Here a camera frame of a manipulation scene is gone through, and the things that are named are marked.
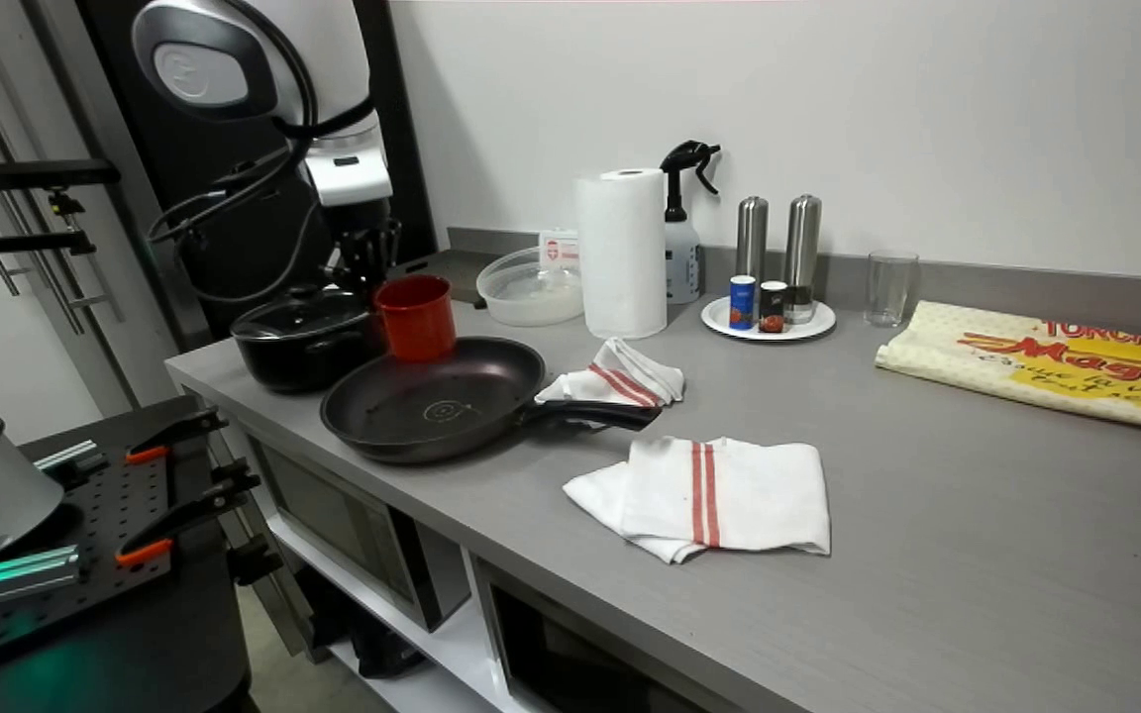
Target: folded towel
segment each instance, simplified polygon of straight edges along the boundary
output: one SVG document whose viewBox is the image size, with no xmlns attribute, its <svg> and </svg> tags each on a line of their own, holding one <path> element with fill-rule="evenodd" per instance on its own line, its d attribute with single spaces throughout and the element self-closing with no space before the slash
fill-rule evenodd
<svg viewBox="0 0 1141 713">
<path fill-rule="evenodd" d="M 830 555 L 824 472 L 808 445 L 635 441 L 627 465 L 561 490 L 661 563 L 777 548 Z"/>
<path fill-rule="evenodd" d="M 664 410 L 682 399 L 687 374 L 650 362 L 645 353 L 631 350 L 627 340 L 610 336 L 593 363 L 580 374 L 561 374 L 556 384 L 546 384 L 534 406 L 543 399 L 598 399 L 598 406 L 641 406 L 641 410 Z"/>
</svg>

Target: shelf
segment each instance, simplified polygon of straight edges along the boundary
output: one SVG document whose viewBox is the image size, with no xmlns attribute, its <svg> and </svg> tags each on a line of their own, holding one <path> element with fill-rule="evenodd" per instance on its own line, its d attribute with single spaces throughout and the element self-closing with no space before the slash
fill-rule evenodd
<svg viewBox="0 0 1141 713">
<path fill-rule="evenodd" d="M 264 528 L 313 569 L 320 569 L 332 586 L 341 586 L 355 608 L 377 613 L 386 625 L 392 625 L 408 646 L 416 646 L 427 663 L 435 663 L 445 674 L 458 682 L 458 695 L 473 688 L 478 703 L 505 711 L 505 713 L 527 713 L 506 686 L 505 666 L 493 649 L 482 609 L 476 600 L 468 600 L 441 630 L 424 630 L 416 617 L 396 609 L 371 576 L 361 568 L 350 568 L 330 542 L 308 534 L 287 517 L 268 517 Z"/>
<path fill-rule="evenodd" d="M 330 653 L 361 679 L 351 646 L 330 646 Z M 365 686 L 392 711 L 441 711 L 441 713 L 486 713 L 493 707 L 465 688 L 451 674 L 424 663 L 400 679 L 365 679 Z"/>
</svg>

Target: white plate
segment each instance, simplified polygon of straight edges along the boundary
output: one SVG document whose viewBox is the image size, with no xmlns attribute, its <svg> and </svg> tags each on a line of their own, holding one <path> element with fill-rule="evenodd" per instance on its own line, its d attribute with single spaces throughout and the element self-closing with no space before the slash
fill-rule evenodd
<svg viewBox="0 0 1141 713">
<path fill-rule="evenodd" d="M 783 345 L 783 340 L 818 340 L 830 330 L 835 330 L 835 308 L 830 308 L 824 300 L 814 300 L 818 313 L 803 325 L 783 325 L 783 332 L 757 332 L 757 330 L 731 330 L 731 296 L 719 296 L 703 308 L 703 325 L 731 336 L 731 340 L 761 340 L 761 345 Z"/>
</svg>

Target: pot lid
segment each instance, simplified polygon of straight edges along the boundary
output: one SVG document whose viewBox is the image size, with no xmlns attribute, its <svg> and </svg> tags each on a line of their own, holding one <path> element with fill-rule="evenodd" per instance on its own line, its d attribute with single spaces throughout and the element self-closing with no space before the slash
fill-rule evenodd
<svg viewBox="0 0 1141 713">
<path fill-rule="evenodd" d="M 369 321 L 369 308 L 345 288 L 288 292 L 235 321 L 239 340 L 307 340 Z"/>
</svg>

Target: cast iron skillet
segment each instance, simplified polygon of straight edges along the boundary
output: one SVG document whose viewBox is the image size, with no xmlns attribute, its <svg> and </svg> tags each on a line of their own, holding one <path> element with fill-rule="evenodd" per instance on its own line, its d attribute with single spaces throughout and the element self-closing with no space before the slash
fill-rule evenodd
<svg viewBox="0 0 1141 713">
<path fill-rule="evenodd" d="M 534 406 L 543 358 L 521 340 L 456 340 L 433 363 L 369 362 L 332 384 L 320 419 L 377 465 L 441 465 L 486 448 L 532 419 L 645 429 L 658 410 Z"/>
</svg>

